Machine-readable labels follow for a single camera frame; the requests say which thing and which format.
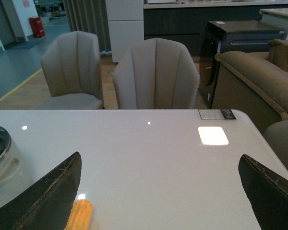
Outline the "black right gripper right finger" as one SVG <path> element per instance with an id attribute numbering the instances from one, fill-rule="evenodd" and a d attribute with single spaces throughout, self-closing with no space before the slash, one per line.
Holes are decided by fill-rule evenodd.
<path id="1" fill-rule="evenodd" d="M 246 154 L 238 171 L 260 228 L 288 230 L 288 180 Z"/>

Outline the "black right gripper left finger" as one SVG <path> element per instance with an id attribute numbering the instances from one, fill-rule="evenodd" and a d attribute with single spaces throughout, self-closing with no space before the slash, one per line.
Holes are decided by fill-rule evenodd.
<path id="1" fill-rule="evenodd" d="M 0 208 L 0 230 L 62 230 L 81 179 L 82 159 L 73 153 Z"/>

